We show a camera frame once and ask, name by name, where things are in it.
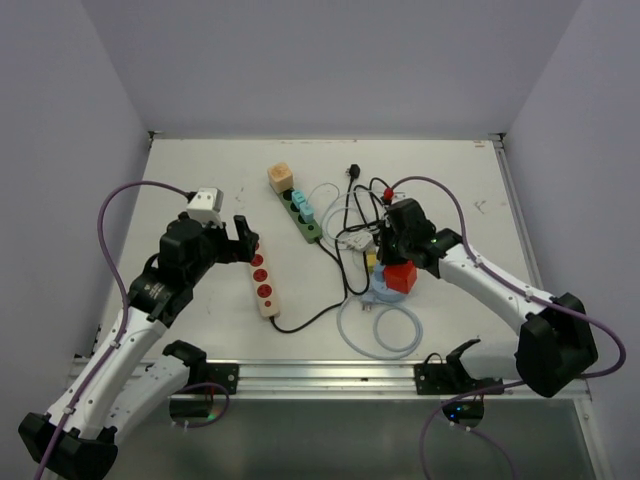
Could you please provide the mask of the yellow plug adapter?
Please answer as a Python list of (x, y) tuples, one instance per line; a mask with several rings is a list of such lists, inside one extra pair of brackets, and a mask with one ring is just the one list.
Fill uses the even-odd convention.
[(377, 252), (375, 250), (370, 250), (365, 253), (365, 265), (369, 274), (374, 271), (377, 262)]

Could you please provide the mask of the red cube socket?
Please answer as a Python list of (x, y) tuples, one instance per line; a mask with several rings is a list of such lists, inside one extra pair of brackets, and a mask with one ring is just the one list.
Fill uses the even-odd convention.
[(417, 281), (417, 269), (411, 261), (387, 265), (383, 276), (387, 288), (408, 295)]

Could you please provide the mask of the white charger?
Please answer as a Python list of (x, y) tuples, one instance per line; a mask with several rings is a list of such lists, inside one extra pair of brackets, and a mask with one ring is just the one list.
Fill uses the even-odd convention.
[(368, 231), (352, 232), (345, 240), (344, 244), (354, 251), (366, 252), (373, 244), (373, 235)]

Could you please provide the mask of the blue round socket base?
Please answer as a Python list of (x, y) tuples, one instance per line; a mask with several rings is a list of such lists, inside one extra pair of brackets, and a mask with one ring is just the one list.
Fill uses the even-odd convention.
[(376, 264), (370, 275), (370, 291), (372, 295), (381, 302), (398, 303), (406, 298), (406, 294), (394, 290), (387, 286), (384, 278), (385, 267)]

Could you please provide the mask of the beige red power strip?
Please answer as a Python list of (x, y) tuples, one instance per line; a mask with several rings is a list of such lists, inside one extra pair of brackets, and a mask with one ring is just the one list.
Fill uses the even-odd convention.
[(260, 316), (267, 320), (276, 319), (281, 314), (281, 304), (262, 240), (256, 245), (249, 271)]

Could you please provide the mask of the green power strip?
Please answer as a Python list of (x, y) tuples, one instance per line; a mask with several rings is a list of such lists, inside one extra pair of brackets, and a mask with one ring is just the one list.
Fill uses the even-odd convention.
[(306, 219), (301, 213), (300, 208), (293, 201), (293, 192), (293, 189), (285, 190), (278, 193), (277, 197), (305, 241), (308, 244), (317, 243), (323, 237), (322, 229), (315, 218)]

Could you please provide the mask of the orange cube adapter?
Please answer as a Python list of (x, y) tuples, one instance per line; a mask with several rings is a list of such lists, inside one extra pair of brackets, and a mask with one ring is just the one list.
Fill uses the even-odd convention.
[(293, 172), (285, 162), (280, 162), (267, 169), (269, 184), (276, 194), (292, 189), (294, 186)]

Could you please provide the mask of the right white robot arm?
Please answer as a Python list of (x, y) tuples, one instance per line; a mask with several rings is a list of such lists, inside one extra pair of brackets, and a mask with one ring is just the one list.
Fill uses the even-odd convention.
[(383, 265), (412, 264), (460, 288), (516, 336), (506, 342), (468, 340), (429, 367), (428, 379), (461, 393), (515, 380), (551, 398), (596, 362), (595, 340), (577, 297), (536, 289), (485, 261), (462, 235), (437, 229), (416, 200), (387, 206), (380, 241)]

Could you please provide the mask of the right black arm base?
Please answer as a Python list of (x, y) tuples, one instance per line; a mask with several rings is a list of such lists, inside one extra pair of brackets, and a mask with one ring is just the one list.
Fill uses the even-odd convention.
[(504, 392), (501, 380), (472, 379), (435, 353), (430, 354), (423, 362), (413, 365), (413, 378), (418, 395), (459, 395), (489, 387), (495, 387), (498, 394)]

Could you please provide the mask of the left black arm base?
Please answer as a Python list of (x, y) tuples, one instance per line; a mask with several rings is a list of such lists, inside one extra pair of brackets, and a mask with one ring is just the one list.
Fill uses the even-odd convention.
[(235, 395), (240, 378), (240, 366), (234, 362), (203, 363), (189, 374), (187, 384), (179, 394), (201, 394), (206, 396)]

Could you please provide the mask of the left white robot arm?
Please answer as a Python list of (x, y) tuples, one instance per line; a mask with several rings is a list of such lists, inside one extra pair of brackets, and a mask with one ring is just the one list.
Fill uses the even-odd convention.
[(158, 403), (208, 386), (206, 354), (184, 341), (167, 345), (135, 384), (127, 382), (149, 349), (192, 301), (195, 286), (216, 264), (249, 263), (259, 236), (246, 218), (234, 218), (237, 239), (225, 226), (201, 224), (181, 213), (124, 294), (124, 306), (95, 355), (46, 413), (29, 413), (18, 432), (35, 476), (51, 470), (65, 479), (102, 479), (118, 444)]

